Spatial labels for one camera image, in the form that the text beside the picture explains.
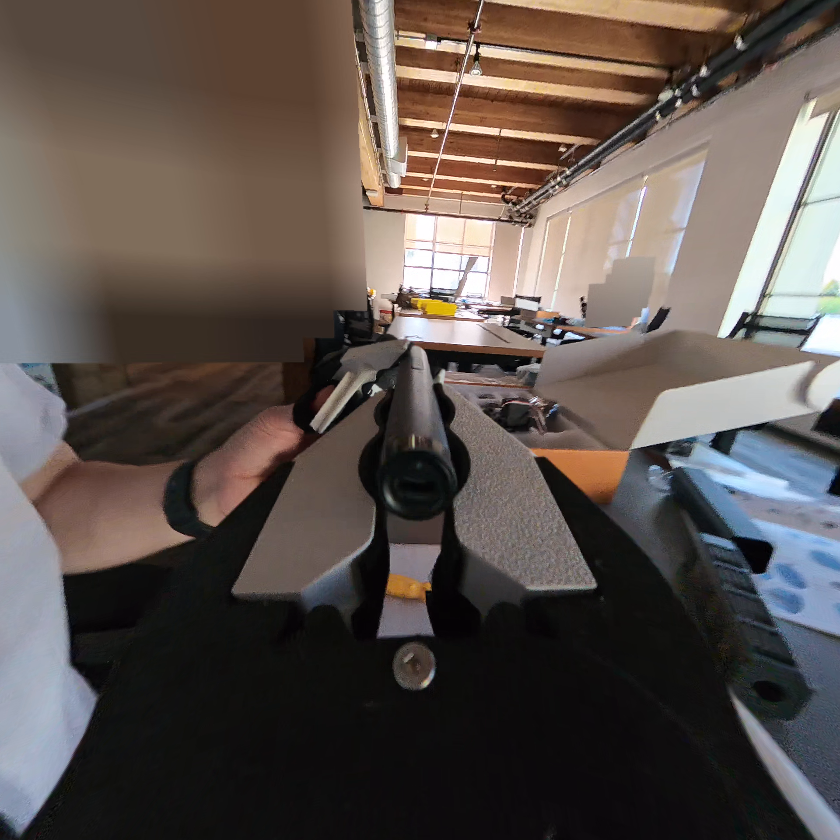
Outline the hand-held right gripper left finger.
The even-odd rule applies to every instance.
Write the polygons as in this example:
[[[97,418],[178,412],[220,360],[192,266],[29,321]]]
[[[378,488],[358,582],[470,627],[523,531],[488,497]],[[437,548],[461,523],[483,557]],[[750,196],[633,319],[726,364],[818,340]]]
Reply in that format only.
[[[389,574],[386,516],[361,478],[379,433],[365,402],[300,455],[232,588],[239,602],[336,609],[354,636],[375,636]]]

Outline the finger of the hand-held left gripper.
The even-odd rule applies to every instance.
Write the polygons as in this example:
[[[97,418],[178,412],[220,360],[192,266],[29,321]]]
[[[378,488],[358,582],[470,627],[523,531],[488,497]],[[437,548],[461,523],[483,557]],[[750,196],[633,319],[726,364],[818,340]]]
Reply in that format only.
[[[338,387],[353,393],[363,385],[375,382],[382,372],[399,361],[411,344],[409,339],[384,337],[379,342],[348,348],[341,356],[336,373]]]

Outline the black electric screwdriver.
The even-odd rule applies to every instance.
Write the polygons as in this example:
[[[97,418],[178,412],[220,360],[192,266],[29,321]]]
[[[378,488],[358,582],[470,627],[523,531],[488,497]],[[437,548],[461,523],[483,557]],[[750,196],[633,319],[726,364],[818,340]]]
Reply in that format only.
[[[375,481],[385,508],[411,521],[445,511],[458,489],[431,367],[415,344],[396,367]]]

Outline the grey desk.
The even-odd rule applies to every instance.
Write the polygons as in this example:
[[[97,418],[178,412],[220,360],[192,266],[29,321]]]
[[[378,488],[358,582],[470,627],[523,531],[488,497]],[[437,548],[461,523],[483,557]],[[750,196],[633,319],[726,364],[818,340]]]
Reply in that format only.
[[[684,567],[695,557],[692,536],[699,531],[671,496],[665,474],[650,478],[648,471],[664,464],[657,451],[630,454],[605,512],[646,552],[699,629],[683,584]],[[774,621],[812,690],[808,704],[793,720],[762,720],[725,682],[728,696],[763,770],[805,835],[838,838],[838,641],[782,618]]]

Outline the person's left hand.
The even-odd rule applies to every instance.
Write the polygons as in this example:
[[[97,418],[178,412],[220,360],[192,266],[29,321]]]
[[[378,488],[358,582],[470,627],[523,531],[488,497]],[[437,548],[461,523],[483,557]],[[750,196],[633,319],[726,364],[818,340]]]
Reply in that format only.
[[[274,470],[317,439],[295,423],[293,406],[272,406],[248,421],[193,469],[191,499],[198,520],[218,526]]]

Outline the white foam sheet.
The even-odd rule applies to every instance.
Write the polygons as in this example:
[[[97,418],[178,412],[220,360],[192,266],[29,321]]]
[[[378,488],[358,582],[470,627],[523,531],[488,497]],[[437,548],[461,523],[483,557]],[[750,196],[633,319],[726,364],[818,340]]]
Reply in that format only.
[[[390,573],[404,574],[432,583],[438,544],[393,543],[390,546]],[[378,638],[433,636],[434,630],[425,602],[403,601],[385,595]]]

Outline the paned window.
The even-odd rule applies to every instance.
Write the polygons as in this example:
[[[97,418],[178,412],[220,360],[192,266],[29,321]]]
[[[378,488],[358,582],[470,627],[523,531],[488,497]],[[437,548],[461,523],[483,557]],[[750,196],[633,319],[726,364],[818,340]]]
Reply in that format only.
[[[487,220],[408,214],[402,287],[484,298],[495,232],[496,224]]]

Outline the black wristband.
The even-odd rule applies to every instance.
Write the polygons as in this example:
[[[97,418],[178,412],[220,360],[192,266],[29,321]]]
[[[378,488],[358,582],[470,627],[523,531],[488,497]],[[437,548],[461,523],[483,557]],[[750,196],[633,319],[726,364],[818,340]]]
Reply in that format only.
[[[193,499],[193,478],[198,461],[185,461],[169,475],[163,492],[162,510],[167,525],[189,539],[204,539],[216,530],[200,519]]]

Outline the orange cardboard box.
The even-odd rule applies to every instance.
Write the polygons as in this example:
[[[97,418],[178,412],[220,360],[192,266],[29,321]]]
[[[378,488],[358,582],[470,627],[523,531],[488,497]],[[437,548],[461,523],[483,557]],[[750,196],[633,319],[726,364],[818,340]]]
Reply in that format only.
[[[556,404],[544,434],[515,436],[609,502],[634,450],[823,412],[839,361],[701,332],[629,332],[548,349],[533,385],[454,372],[445,382],[482,406],[514,395]]]

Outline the dark grey case sleeve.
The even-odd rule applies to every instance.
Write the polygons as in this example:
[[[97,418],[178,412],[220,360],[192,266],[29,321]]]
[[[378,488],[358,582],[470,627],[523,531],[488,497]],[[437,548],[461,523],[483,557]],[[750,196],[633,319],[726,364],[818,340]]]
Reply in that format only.
[[[753,574],[768,570],[774,546],[731,499],[726,488],[703,470],[691,467],[672,468],[669,487],[671,496],[699,532],[737,547]]]

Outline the person's dark trousers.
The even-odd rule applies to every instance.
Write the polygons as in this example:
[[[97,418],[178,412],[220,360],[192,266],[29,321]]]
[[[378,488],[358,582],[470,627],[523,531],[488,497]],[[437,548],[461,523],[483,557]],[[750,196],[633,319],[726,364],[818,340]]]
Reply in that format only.
[[[129,563],[63,576],[70,660],[96,695],[172,576],[172,569]]]

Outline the instruction sheet blue prints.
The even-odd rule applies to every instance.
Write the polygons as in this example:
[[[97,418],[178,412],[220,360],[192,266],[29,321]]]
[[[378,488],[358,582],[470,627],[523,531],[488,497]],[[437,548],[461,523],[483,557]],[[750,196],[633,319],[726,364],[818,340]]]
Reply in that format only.
[[[772,545],[768,569],[753,577],[772,615],[838,637],[838,501],[774,485],[758,485],[772,497],[756,495],[745,481],[723,487]]]

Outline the black mesh chair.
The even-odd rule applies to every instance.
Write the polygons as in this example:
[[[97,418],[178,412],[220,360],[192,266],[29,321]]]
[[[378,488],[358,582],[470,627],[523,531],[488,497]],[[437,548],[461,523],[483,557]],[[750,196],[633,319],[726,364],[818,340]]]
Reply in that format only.
[[[797,318],[745,311],[727,338],[801,350],[822,319],[821,314]]]

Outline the black ceiling pipes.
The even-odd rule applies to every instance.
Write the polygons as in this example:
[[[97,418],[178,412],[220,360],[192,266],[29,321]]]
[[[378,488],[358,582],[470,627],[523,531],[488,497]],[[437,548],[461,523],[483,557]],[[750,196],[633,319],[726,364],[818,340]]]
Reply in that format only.
[[[502,221],[519,226],[531,225],[536,210],[552,197],[598,169],[629,144],[644,140],[655,126],[682,113],[690,104],[716,97],[721,82],[726,78],[737,74],[751,62],[766,57],[789,35],[837,8],[838,2],[830,1],[788,2],[741,29],[724,49],[712,54],[685,78],[671,85],[664,98],[659,98],[633,121],[598,143],[571,167],[551,175],[534,191],[511,203]]]

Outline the silver ventilation duct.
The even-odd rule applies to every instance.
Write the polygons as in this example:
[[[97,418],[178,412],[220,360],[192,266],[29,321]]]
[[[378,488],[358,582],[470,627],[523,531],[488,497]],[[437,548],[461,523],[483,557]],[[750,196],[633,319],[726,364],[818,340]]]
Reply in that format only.
[[[359,1],[359,7],[385,178],[395,190],[406,173],[407,146],[400,136],[398,118],[394,3]]]

